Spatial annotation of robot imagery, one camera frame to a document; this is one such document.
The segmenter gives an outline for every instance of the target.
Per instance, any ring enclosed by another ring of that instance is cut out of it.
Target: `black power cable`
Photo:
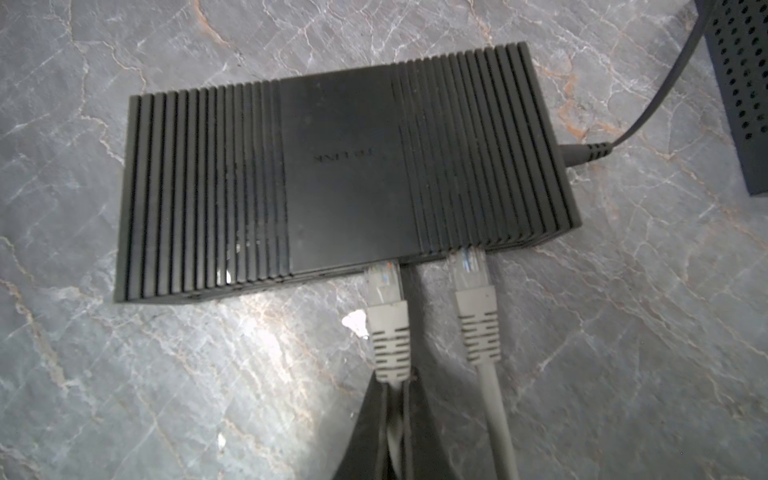
[[[661,83],[659,90],[651,99],[648,106],[645,108],[640,117],[632,124],[631,127],[624,132],[619,138],[613,142],[603,142],[601,144],[568,144],[561,145],[560,152],[563,155],[563,161],[566,167],[575,167],[576,165],[586,164],[587,162],[597,160],[598,158],[605,157],[614,148],[623,144],[629,137],[635,134],[645,124],[651,115],[661,106],[661,103],[672,90],[672,86],[683,73],[685,66],[688,64],[690,57],[694,54],[696,45],[704,35],[704,30],[710,23],[710,17],[715,10],[717,0],[709,0],[705,10],[699,14],[699,18],[696,20],[694,29],[691,30],[688,39],[683,45],[683,49],[680,50],[680,55],[677,56],[672,69],[670,69],[667,77]]]

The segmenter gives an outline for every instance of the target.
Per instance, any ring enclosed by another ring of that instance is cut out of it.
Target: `ethernet cable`
[[[389,459],[402,476],[402,384],[411,375],[408,302],[403,299],[400,265],[382,262],[366,269],[368,331],[373,341],[376,380],[389,384],[387,443]]]
[[[448,255],[456,289],[458,317],[467,348],[467,360],[478,373],[488,436],[499,480],[519,480],[515,449],[509,432],[495,364],[501,358],[496,290],[488,278],[485,252],[461,249]]]

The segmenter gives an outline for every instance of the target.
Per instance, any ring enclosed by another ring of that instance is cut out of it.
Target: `marble floor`
[[[129,95],[527,41],[560,141],[605,141],[695,18],[683,0],[0,2],[0,478],[322,480],[356,421],[360,276],[111,302]],[[570,180],[581,229],[489,257],[521,477],[765,478],[768,199],[746,195],[706,47]],[[445,265],[404,276],[450,462],[494,478]]]

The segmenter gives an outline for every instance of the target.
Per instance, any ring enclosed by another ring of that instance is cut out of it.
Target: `black network switch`
[[[697,0],[699,12],[716,2],[707,46],[723,96],[746,189],[768,195],[768,2]]]
[[[533,245],[581,220],[525,44],[132,97],[114,298]]]

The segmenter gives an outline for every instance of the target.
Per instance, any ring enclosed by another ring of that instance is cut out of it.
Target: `perforated vent holes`
[[[749,140],[768,132],[768,102],[761,101],[768,97],[768,0],[720,1],[720,15],[712,21],[717,50],[711,53],[713,59],[719,54],[726,69],[730,95],[724,88],[723,101],[736,106],[737,125]]]

